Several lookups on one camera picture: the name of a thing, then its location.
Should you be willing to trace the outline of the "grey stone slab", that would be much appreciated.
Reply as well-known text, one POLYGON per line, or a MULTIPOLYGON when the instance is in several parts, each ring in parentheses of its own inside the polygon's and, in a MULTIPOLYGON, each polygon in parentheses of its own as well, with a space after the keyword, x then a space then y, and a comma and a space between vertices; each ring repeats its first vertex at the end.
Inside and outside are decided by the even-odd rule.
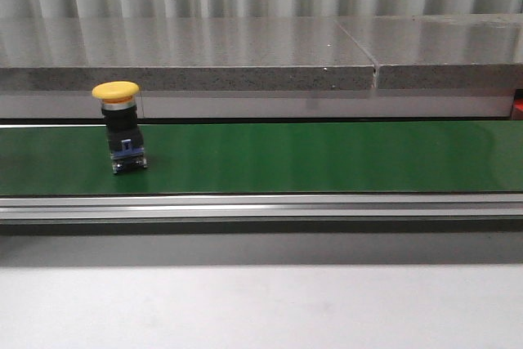
POLYGON ((522 16, 360 16, 337 22, 375 64, 380 91, 522 86, 522 16))
POLYGON ((11 18, 3 91, 360 91, 373 63, 330 18, 11 18))

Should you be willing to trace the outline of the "yellow mushroom push button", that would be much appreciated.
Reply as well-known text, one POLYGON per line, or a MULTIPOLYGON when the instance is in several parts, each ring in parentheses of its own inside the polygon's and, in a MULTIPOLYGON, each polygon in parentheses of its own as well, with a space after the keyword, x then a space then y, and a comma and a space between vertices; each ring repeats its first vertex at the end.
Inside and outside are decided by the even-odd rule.
POLYGON ((114 174, 147 168, 135 100, 139 91, 139 86, 129 81, 102 83, 92 89, 92 95, 101 101, 114 174))

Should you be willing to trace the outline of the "green conveyor belt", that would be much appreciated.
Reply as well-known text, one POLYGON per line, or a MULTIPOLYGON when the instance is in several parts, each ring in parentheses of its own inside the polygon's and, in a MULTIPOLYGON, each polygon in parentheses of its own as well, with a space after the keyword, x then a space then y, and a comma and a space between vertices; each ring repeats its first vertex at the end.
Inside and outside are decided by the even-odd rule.
POLYGON ((127 195, 519 192, 517 121, 151 124, 114 174, 102 127, 4 128, 1 192, 127 195))

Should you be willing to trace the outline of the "aluminium conveyor side rail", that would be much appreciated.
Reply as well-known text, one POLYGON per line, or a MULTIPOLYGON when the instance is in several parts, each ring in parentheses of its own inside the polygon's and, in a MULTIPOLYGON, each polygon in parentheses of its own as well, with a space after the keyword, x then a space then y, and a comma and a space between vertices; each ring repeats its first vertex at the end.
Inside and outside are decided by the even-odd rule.
POLYGON ((520 193, 3 198, 1 222, 196 223, 520 219, 520 193))

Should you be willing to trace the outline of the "grey stone slab right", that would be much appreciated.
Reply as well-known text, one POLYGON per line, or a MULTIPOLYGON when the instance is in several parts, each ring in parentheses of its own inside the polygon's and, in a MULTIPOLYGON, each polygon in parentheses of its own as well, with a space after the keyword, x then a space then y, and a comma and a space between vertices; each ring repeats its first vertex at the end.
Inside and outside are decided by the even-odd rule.
POLYGON ((380 91, 522 86, 522 16, 360 16, 337 22, 375 64, 380 91))

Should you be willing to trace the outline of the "grey stone slab left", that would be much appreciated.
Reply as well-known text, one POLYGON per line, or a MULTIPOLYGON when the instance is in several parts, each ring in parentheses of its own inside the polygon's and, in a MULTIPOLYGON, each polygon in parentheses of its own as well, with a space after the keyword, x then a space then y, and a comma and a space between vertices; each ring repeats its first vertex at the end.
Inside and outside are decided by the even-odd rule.
POLYGON ((11 18, 3 91, 360 91, 373 63, 330 18, 11 18))

